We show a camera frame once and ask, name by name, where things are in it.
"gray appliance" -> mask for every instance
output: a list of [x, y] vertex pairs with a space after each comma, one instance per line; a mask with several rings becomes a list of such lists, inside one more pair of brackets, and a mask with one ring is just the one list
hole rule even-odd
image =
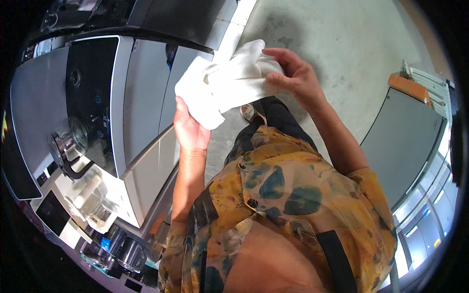
[[37, 187], [36, 179], [53, 162], [47, 136], [67, 118], [67, 56], [65, 47], [31, 59], [16, 69], [11, 81], [14, 132], [22, 159]]
[[361, 147], [391, 210], [417, 187], [438, 152], [446, 123], [422, 102], [389, 89]]
[[213, 55], [183, 46], [135, 40], [125, 84], [123, 132], [125, 164], [173, 124], [174, 86], [195, 59]]
[[71, 42], [67, 57], [67, 116], [86, 129], [84, 155], [114, 177], [126, 166], [122, 115], [133, 44], [116, 35], [84, 38]]

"sticker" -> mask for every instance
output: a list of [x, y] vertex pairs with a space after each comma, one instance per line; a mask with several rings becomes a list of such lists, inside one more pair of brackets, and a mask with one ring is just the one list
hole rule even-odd
[[109, 252], [110, 246], [111, 241], [108, 238], [101, 238], [101, 248], [104, 249], [105, 252]]
[[139, 47], [140, 47], [140, 41], [138, 39], [136, 39], [134, 41], [134, 46], [132, 47], [132, 52], [137, 51]]
[[1, 128], [1, 142], [5, 140], [5, 132], [8, 131], [7, 120], [5, 119], [6, 116], [7, 116], [7, 111], [5, 110], [3, 112], [3, 122], [2, 122], [2, 128]]
[[173, 68], [173, 62], [176, 58], [178, 46], [166, 44], [166, 64], [169, 66], [169, 71]]

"black panel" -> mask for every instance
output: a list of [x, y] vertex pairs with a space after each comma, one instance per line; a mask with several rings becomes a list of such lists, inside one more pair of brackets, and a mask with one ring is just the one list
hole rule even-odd
[[73, 42], [67, 59], [67, 115], [88, 133], [86, 157], [117, 177], [111, 144], [111, 79], [118, 38]]
[[57, 164], [55, 162], [52, 162], [52, 164], [50, 164], [48, 167], [47, 167], [47, 171], [49, 172], [49, 175], [52, 175], [52, 173], [54, 173], [55, 170], [57, 170], [59, 166], [57, 166]]
[[225, 1], [154, 0], [142, 29], [159, 31], [204, 45]]
[[19, 199], [41, 198], [42, 194], [37, 188], [21, 156], [20, 148], [13, 130], [13, 120], [11, 117], [10, 99], [7, 100], [7, 107], [2, 113], [7, 129], [1, 138], [1, 169], [5, 176], [10, 192]]
[[113, 265], [112, 268], [108, 270], [106, 274], [116, 279], [120, 279], [122, 274], [126, 274], [126, 273], [128, 273], [128, 271], [125, 270], [122, 266]]
[[60, 235], [65, 224], [70, 219], [70, 215], [52, 191], [45, 196], [36, 214], [57, 236]]
[[42, 174], [39, 175], [37, 181], [40, 187], [44, 185], [44, 183], [47, 181], [47, 176], [45, 175], [44, 172], [42, 172]]
[[127, 281], [125, 281], [125, 286], [138, 293], [140, 293], [140, 291], [142, 290], [142, 285], [135, 283], [131, 279], [127, 279]]

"sandal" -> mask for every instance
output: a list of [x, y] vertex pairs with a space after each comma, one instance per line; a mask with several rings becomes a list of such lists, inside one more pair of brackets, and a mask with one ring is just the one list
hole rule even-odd
[[267, 119], [265, 119], [264, 116], [262, 116], [258, 111], [256, 111], [256, 109], [254, 109], [251, 104], [242, 105], [241, 107], [239, 107], [239, 112], [249, 122], [252, 122], [256, 116], [259, 116], [262, 118], [262, 120], [264, 120], [264, 125], [267, 125]]

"black handle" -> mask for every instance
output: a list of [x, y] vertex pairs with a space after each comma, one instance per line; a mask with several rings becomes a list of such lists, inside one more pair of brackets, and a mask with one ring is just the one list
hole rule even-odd
[[91, 166], [93, 166], [94, 164], [94, 161], [90, 161], [88, 164], [86, 164], [86, 166], [82, 170], [75, 172], [72, 169], [72, 165], [75, 164], [79, 159], [80, 157], [76, 157], [71, 162], [67, 160], [66, 158], [63, 159], [63, 170], [65, 171], [68, 177], [74, 180], [82, 178], [83, 175], [85, 175], [86, 171], [88, 171], [91, 168]]

